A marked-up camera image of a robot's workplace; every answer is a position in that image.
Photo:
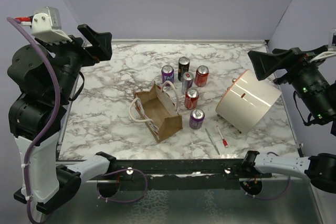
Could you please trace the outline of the purple soda can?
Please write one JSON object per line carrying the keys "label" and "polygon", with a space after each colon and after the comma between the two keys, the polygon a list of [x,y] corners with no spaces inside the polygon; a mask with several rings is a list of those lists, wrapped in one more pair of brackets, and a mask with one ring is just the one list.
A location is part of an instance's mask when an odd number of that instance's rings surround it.
{"label": "purple soda can", "polygon": [[162,82],[174,82],[174,69],[171,65],[164,65],[161,69]]}
{"label": "purple soda can", "polygon": [[189,126],[194,130],[198,130],[202,127],[205,118],[205,113],[202,109],[193,109],[190,112]]}

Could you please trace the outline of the silver red beverage can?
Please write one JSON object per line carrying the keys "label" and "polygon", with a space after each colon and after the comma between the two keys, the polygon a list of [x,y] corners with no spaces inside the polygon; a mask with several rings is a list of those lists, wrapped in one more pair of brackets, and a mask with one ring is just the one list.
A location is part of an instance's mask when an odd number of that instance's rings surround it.
{"label": "silver red beverage can", "polygon": [[182,93],[185,94],[189,88],[192,87],[194,75],[192,72],[185,72],[182,76]]}

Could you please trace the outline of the brown canvas bag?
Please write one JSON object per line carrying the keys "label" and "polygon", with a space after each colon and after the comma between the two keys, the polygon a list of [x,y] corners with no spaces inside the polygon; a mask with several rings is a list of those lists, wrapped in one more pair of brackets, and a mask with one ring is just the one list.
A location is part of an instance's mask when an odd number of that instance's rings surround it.
{"label": "brown canvas bag", "polygon": [[183,128],[179,95],[170,81],[154,83],[148,91],[134,92],[128,114],[133,122],[144,123],[157,143]]}

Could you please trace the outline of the red cola can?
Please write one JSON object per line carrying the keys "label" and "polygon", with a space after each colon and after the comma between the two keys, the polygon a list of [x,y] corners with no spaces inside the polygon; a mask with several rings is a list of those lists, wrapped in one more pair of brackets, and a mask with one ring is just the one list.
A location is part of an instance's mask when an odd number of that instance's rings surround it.
{"label": "red cola can", "polygon": [[190,88],[186,91],[184,105],[187,109],[192,110],[197,107],[199,99],[199,92],[194,88]]}

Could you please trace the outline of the black beverage can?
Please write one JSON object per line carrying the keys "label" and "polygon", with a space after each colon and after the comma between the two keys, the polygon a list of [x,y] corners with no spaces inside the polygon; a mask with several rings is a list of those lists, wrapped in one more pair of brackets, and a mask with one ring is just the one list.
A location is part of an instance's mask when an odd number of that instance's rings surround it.
{"label": "black beverage can", "polygon": [[181,57],[178,61],[178,80],[182,81],[183,74],[189,71],[190,59],[187,57]]}

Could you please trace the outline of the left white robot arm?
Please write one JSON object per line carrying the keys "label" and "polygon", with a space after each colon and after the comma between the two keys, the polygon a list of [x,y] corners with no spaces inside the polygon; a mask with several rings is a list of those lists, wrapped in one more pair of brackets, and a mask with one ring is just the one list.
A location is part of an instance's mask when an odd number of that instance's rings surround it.
{"label": "left white robot arm", "polygon": [[116,172],[116,159],[104,152],[76,165],[56,165],[61,120],[78,97],[73,88],[81,69],[112,56],[111,33],[98,33],[86,24],[78,30],[80,37],[57,44],[30,36],[7,71],[21,91],[8,113],[23,169],[23,185],[14,198],[46,215],[71,200],[84,182],[99,175],[110,179]]}

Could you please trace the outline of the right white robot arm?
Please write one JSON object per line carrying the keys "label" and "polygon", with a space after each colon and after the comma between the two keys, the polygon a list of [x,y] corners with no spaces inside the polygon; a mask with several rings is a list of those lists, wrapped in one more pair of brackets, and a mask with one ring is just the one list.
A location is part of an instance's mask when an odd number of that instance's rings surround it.
{"label": "right white robot arm", "polygon": [[[258,80],[265,80],[277,70],[286,73],[274,79],[274,84],[293,86],[293,98],[300,98],[309,110],[303,120],[305,126],[325,125],[335,122],[335,84],[329,84],[319,71],[319,66],[335,56],[334,50],[324,45],[310,51],[299,48],[274,49],[272,53],[249,51]],[[335,155],[320,153],[310,157],[280,157],[249,151],[240,170],[246,177],[257,178],[263,174],[281,174],[290,178],[308,180],[315,188],[335,193]]]}

